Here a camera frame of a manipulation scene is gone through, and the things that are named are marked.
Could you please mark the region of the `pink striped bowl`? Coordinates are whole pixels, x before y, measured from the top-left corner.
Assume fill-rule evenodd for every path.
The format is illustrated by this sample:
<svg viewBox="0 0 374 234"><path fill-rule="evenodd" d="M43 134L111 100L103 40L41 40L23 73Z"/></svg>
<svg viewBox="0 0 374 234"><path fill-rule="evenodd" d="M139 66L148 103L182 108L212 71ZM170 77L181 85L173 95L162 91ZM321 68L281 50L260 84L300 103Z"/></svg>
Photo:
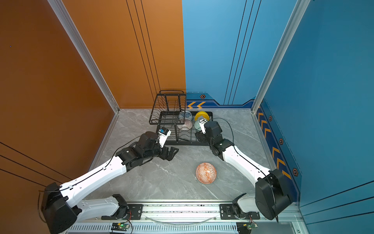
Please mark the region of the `pink striped bowl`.
<svg viewBox="0 0 374 234"><path fill-rule="evenodd" d="M192 128L192 125L193 125L193 122L190 121L189 119L185 119L184 123L181 124L181 125L177 125L177 127L181 130L181 131L188 131Z"/></svg>

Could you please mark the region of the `yellow bowl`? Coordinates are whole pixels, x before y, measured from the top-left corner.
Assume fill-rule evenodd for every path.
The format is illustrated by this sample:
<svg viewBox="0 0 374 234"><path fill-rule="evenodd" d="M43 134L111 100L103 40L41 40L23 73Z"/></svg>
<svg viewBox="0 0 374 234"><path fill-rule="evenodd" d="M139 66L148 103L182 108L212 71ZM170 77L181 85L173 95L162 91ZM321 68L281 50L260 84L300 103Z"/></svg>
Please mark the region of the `yellow bowl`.
<svg viewBox="0 0 374 234"><path fill-rule="evenodd" d="M207 112L205 111L200 111L200 112L197 112L196 115L195 115L195 121L197 121L200 117L203 117L204 119L206 119L207 121L210 120L210 117L208 115Z"/></svg>

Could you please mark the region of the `blue white floral bowl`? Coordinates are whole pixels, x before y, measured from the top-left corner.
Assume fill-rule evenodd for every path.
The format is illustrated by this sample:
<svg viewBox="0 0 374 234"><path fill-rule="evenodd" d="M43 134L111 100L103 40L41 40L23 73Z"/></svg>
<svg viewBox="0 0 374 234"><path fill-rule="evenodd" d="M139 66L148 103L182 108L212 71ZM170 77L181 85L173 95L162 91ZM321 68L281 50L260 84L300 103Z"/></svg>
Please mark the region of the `blue white floral bowl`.
<svg viewBox="0 0 374 234"><path fill-rule="evenodd" d="M192 121L193 119L193 114L189 111L181 111L179 114L178 114L178 119L180 121L186 121L186 120L189 120L189 121Z"/></svg>

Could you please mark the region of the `orange patterned bowl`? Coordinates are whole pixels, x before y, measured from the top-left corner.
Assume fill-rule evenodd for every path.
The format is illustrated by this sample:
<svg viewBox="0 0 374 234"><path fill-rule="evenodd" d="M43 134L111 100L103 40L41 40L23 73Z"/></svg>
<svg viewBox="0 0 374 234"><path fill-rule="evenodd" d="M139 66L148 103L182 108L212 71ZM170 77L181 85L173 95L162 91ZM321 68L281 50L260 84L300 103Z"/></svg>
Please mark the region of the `orange patterned bowl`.
<svg viewBox="0 0 374 234"><path fill-rule="evenodd" d="M204 162L198 165L196 177L202 184L212 184L217 177L217 171L212 164Z"/></svg>

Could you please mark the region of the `light green bowl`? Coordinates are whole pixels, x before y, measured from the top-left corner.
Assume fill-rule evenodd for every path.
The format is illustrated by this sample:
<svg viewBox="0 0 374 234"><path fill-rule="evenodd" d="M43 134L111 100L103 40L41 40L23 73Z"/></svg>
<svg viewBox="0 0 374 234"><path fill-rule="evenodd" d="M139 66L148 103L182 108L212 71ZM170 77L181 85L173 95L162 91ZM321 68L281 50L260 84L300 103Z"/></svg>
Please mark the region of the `light green bowl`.
<svg viewBox="0 0 374 234"><path fill-rule="evenodd" d="M195 127L195 129L196 129L197 131L201 131L201 127L200 127L199 121L196 121L196 122L194 123L194 127Z"/></svg>

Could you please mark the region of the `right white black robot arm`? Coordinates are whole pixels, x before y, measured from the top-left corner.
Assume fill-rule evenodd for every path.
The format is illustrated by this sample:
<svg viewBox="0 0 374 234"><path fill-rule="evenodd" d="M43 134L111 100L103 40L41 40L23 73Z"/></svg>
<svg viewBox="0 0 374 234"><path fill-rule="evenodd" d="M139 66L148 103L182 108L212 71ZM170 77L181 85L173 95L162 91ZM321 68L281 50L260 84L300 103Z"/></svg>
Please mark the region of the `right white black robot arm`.
<svg viewBox="0 0 374 234"><path fill-rule="evenodd" d="M278 215L294 201L287 177L279 170L270 170L239 150L223 138L216 121L198 121L201 130L195 134L200 142L207 143L213 155L232 165L255 187L255 195L242 194L232 201L234 215L244 219L251 212L259 212L269 220L279 220Z"/></svg>

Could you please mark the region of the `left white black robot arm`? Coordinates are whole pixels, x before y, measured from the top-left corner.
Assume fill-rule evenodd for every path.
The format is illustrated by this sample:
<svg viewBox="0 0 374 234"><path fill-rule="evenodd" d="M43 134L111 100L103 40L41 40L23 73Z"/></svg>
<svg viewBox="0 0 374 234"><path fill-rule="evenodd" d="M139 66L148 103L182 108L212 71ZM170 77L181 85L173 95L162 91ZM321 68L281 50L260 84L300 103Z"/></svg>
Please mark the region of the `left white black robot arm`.
<svg viewBox="0 0 374 234"><path fill-rule="evenodd" d="M86 200L86 196L110 180L142 166L154 158L171 161L178 149L165 146L171 131L162 127L157 133L147 131L139 141L123 148L105 163L86 174L57 185L55 182L43 191L41 212L50 233L60 234L77 221L95 217L112 220L130 218L130 208L122 195L104 199Z"/></svg>

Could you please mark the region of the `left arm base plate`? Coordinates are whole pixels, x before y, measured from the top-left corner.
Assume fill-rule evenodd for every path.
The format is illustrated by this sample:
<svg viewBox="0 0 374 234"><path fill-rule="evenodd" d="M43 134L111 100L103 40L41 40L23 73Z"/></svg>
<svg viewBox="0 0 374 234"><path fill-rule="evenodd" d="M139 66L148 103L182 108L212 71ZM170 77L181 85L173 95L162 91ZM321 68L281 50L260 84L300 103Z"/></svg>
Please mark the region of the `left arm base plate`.
<svg viewBox="0 0 374 234"><path fill-rule="evenodd" d="M102 220L140 220L143 204L121 205L113 215L104 215Z"/></svg>

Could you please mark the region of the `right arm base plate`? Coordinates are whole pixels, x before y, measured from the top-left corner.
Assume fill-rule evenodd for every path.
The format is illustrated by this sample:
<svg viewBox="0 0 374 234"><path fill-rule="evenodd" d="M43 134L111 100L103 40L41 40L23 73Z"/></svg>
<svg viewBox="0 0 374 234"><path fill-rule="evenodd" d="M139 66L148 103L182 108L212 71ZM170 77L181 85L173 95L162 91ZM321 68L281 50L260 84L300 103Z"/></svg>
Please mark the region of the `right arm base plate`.
<svg viewBox="0 0 374 234"><path fill-rule="evenodd" d="M220 204L220 216L222 220L229 219L246 219L246 220L259 220L259 212L243 212L238 205L235 204Z"/></svg>

